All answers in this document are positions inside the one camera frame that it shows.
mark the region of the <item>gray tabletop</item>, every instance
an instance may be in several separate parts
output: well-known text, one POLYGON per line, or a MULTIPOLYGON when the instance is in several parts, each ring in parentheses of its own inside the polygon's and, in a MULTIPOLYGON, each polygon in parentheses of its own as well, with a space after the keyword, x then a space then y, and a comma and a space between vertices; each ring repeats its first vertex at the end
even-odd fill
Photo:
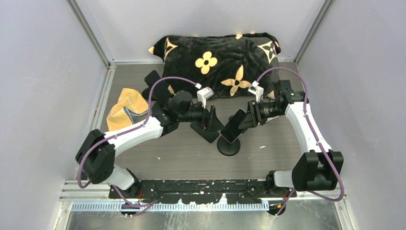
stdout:
MULTIPOLYGON (((281 63, 281 67, 297 70, 294 63, 281 63)), ((101 131, 108 131, 106 117, 117 103, 122 88, 142 91, 144 77, 152 70, 162 73, 163 65, 138 64, 117 66, 104 112, 101 131)), ((300 81, 290 72, 280 70, 281 79, 291 80, 294 90, 302 90, 300 81)), ((252 97, 215 99, 219 119, 227 123, 239 108, 246 110, 252 97)), ((216 141, 206 142, 189 126, 181 123, 169 135, 149 140, 133 147, 115 163, 128 168, 140 179, 264 179, 270 170, 292 169, 299 160, 299 142, 286 117, 278 117, 262 127, 249 129, 240 136, 241 150, 233 157, 220 154, 216 141)))

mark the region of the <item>metal frame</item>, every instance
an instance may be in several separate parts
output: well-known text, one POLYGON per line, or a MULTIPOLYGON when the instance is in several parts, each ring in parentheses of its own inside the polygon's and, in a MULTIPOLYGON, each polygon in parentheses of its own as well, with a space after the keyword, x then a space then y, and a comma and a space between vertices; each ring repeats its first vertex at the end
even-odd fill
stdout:
POLYGON ((138 64, 160 64, 162 65, 162 60, 151 60, 151 61, 117 61, 116 65, 138 65, 138 64))
MULTIPOLYGON (((110 199, 108 194, 110 186, 107 183, 90 184, 86 189, 79 188, 77 181, 66 181, 63 187, 60 202, 59 202, 59 215, 55 223, 55 230, 64 230, 68 224, 69 215, 75 211, 88 211, 88 212, 118 212, 120 205, 124 202, 120 199, 110 199)), ((336 197, 340 194, 339 188, 333 191, 321 191, 325 196, 336 197)), ((290 200, 320 200, 322 198, 309 193, 297 192, 297 197, 292 197, 290 200)), ((138 199, 129 199, 130 201, 137 202, 138 199)), ((158 204, 156 207, 149 209, 149 212, 162 212, 162 211, 260 211, 265 210, 268 202, 282 202, 282 197, 263 198, 261 204, 255 205, 227 205, 227 199, 223 196, 218 204, 185 205, 182 203, 174 205, 158 204)), ((351 214, 348 207, 348 199, 344 197, 343 200, 335 203, 335 208, 342 229, 354 230, 356 229, 351 219, 351 214)))
POLYGON ((110 65, 106 74, 104 75, 103 83, 99 91, 99 96, 97 97, 97 104, 95 108, 96 114, 93 120, 91 121, 89 131, 99 128, 102 124, 104 110, 107 104, 107 99, 109 98, 110 88, 112 86, 115 69, 116 65, 110 65))
POLYGON ((94 49, 99 54, 101 60, 105 64, 106 67, 110 66, 110 61, 108 60, 105 52, 102 49, 102 46, 99 43, 99 40, 96 38, 94 32, 92 31, 88 20, 86 20, 85 16, 83 15, 82 10, 80 9, 76 0, 66 0, 66 2, 71 7, 73 13, 75 14, 76 18, 78 19, 80 25, 82 26, 84 32, 86 33, 87 37, 89 38, 90 42, 92 43, 94 49))
POLYGON ((326 17, 328 11, 330 10, 331 6, 333 5, 335 0, 325 0, 323 3, 323 6, 321 7, 315 22, 313 23, 312 27, 310 28, 309 33, 307 34, 306 38, 304 39, 304 42, 302 46, 299 49, 299 53, 297 53, 296 58, 294 59, 294 62, 296 64, 299 64, 300 60, 302 59, 303 55, 305 54, 305 51, 310 45, 310 42, 312 41, 313 37, 315 36, 319 26, 323 22, 324 18, 326 17))

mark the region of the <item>phone holder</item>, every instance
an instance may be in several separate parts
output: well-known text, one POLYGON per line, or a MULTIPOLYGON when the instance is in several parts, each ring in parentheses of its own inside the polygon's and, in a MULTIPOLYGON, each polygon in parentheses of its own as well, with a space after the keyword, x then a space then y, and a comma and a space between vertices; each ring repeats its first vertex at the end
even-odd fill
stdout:
POLYGON ((217 118, 215 107, 211 106, 210 111, 204 110, 201 121, 191 123, 191 128, 207 142, 213 143, 219 136, 218 131, 222 130, 224 125, 217 118))
POLYGON ((227 157, 236 155, 240 151, 240 148, 241 143, 238 138, 233 143, 230 143, 223 136, 221 136, 217 141, 218 151, 227 157))

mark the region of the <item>black pillow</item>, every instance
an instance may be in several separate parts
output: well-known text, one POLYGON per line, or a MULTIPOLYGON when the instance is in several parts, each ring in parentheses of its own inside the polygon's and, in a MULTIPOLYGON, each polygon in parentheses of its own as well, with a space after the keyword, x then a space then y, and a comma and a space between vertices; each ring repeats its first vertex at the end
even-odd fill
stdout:
MULTIPOLYGON (((214 91, 213 98, 248 95, 248 87, 265 70, 278 67, 281 52, 278 40, 268 33, 235 34, 222 37, 185 37, 168 35, 149 51, 164 61, 162 77, 188 78, 214 91)), ((259 85, 264 95, 272 95, 271 81, 279 79, 278 71, 265 75, 259 85)), ((195 95, 191 84, 167 80, 171 93, 184 90, 195 95)), ((149 88, 142 95, 146 98, 149 88)))

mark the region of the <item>yellow flower pattern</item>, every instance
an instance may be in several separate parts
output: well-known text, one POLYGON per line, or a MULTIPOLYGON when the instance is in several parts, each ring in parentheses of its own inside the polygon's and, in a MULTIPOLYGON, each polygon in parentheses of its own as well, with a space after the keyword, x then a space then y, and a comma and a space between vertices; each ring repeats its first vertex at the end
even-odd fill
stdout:
POLYGON ((172 44, 172 43, 169 41, 169 37, 167 37, 167 38, 166 38, 166 41, 165 41, 164 62, 165 62, 166 56, 169 54, 169 52, 172 51, 172 50, 173 50, 174 48, 176 48, 176 47, 178 47, 178 46, 175 45, 175 44, 172 44))
POLYGON ((217 59, 212 57, 212 52, 206 51, 203 54, 203 58, 198 58, 194 64, 197 68, 201 68, 202 74, 207 74, 210 71, 210 67, 217 64, 217 59))
POLYGON ((175 91, 173 90, 171 85, 168 86, 168 90, 169 90, 170 94, 175 95, 175 91))
POLYGON ((248 88, 251 85, 251 83, 249 83, 249 81, 242 80, 243 75, 244 75, 244 66, 241 65, 241 67, 238 69, 238 71, 236 73, 235 79, 227 79, 227 80, 224 80, 221 82, 223 85, 232 86, 230 89, 231 96, 234 96, 234 94, 237 92, 237 90, 239 88, 244 89, 244 88, 248 88))
POLYGON ((275 44, 274 44, 273 41, 270 41, 270 42, 268 42, 268 43, 265 43, 265 44, 260 45, 260 46, 257 46, 257 47, 261 48, 261 49, 265 52, 269 64, 271 63, 271 61, 272 61, 274 58, 277 57, 277 56, 276 56, 275 44))

